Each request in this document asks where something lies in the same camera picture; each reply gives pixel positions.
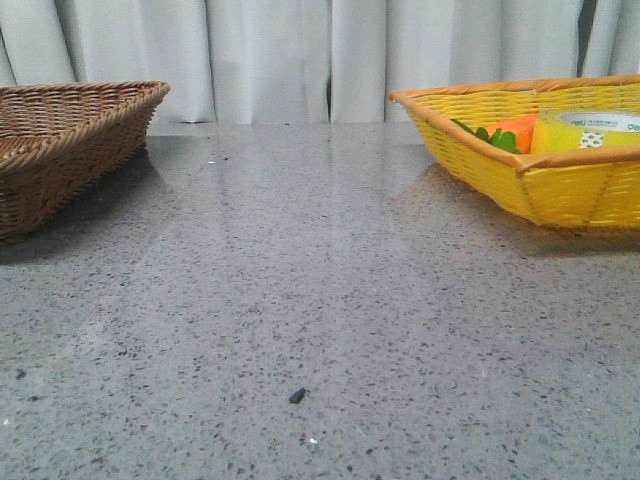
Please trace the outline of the yellow tape roll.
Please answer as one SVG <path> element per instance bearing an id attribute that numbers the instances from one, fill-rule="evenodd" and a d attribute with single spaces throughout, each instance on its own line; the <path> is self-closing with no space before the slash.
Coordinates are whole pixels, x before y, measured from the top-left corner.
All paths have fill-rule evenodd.
<path id="1" fill-rule="evenodd" d="M 639 143 L 639 114 L 622 111 L 541 111 L 530 152 L 556 153 Z"/>

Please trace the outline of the orange toy carrot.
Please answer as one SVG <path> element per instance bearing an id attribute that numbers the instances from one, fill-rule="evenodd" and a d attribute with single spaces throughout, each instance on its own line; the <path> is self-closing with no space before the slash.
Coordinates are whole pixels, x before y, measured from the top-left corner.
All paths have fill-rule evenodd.
<path id="1" fill-rule="evenodd" d="M 537 115 L 532 113 L 476 129 L 457 119 L 453 119 L 453 122 L 467 133 L 496 148 L 515 154 L 529 154 L 536 120 Z"/>

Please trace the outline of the brown wicker basket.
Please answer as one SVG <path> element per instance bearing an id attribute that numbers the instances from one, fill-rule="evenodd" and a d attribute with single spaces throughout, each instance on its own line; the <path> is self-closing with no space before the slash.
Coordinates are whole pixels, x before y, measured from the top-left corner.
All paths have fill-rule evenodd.
<path id="1" fill-rule="evenodd" d="M 146 146 L 162 81 L 1 90 L 1 242 L 16 243 Z"/>

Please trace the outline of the yellow wicker basket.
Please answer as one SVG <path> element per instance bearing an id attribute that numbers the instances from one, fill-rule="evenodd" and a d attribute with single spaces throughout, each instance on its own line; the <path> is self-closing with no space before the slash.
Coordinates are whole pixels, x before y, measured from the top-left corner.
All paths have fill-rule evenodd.
<path id="1" fill-rule="evenodd" d="M 541 111 L 639 114 L 636 74 L 551 78 L 396 90 L 427 149 L 454 177 L 536 225 L 639 224 L 639 143 L 566 152 L 515 154 L 467 133 Z"/>

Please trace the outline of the white curtain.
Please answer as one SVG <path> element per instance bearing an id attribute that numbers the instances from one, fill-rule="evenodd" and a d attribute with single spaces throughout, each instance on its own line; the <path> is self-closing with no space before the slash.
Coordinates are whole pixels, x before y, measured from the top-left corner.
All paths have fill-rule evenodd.
<path id="1" fill-rule="evenodd" d="M 635 1 L 5 1 L 5 85 L 162 80 L 161 123 L 399 120 L 397 89 L 630 74 Z"/>

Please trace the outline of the small black debris piece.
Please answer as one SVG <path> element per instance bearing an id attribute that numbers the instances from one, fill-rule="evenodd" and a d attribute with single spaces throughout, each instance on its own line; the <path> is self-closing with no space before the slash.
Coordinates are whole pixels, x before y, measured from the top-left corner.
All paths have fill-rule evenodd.
<path id="1" fill-rule="evenodd" d="M 293 392 L 290 396 L 288 401 L 292 404 L 299 404 L 305 397 L 307 393 L 307 390 L 302 387 L 298 390 L 296 390 L 295 392 Z"/>

